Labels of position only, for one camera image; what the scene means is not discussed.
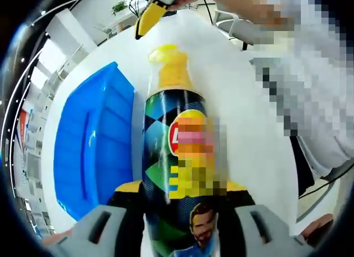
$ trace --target bottle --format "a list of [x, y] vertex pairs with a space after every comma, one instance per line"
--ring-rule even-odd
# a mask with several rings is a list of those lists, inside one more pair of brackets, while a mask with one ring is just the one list
[[153, 67], [145, 103], [143, 186], [155, 256], [213, 256], [214, 149], [205, 142], [207, 113], [174, 45], [149, 56]]

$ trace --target blue container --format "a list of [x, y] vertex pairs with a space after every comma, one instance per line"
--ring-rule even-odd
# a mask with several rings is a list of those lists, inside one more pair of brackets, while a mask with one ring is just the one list
[[58, 203], [80, 220], [114, 190], [133, 181], [131, 122], [134, 87], [113, 62], [68, 97], [56, 133]]

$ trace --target floor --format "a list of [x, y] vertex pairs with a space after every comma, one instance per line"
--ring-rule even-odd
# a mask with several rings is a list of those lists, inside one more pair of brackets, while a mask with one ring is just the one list
[[[211, 18], [214, 19], [215, 16], [215, 10], [216, 10], [216, 5], [208, 5]], [[207, 11], [207, 7], [205, 5], [198, 6], [197, 8], [191, 7], [192, 10], [198, 12], [203, 18], [205, 18], [208, 22], [210, 22], [210, 17]], [[238, 49], [242, 50], [242, 44], [243, 42], [238, 40], [238, 39], [231, 39], [230, 40]], [[251, 50], [253, 46], [249, 45], [248, 50]], [[347, 201], [347, 192], [350, 186], [352, 185], [354, 179], [354, 169], [345, 177], [341, 179], [340, 182], [340, 190], [339, 190], [339, 195], [338, 199], [336, 201], [333, 201], [331, 205], [329, 205], [327, 212], [332, 213], [334, 215], [334, 218], [336, 219], [338, 215], [340, 214], [341, 210], [343, 209], [343, 205], [345, 205]], [[326, 181], [319, 179], [315, 182], [315, 185], [310, 187], [306, 193], [309, 193], [318, 187], [322, 186], [325, 184]], [[305, 213], [320, 197], [321, 195], [327, 190], [327, 187], [324, 187], [320, 189], [319, 191], [310, 194], [302, 199], [299, 200], [299, 206], [298, 206], [298, 216], [301, 216], [303, 213]]]

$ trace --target yellow cap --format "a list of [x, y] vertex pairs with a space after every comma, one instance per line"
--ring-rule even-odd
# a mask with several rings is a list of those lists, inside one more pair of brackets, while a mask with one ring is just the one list
[[159, 89], [192, 89], [187, 71], [187, 55], [178, 51], [175, 45], [162, 45], [149, 55], [151, 63], [163, 63], [159, 72]]

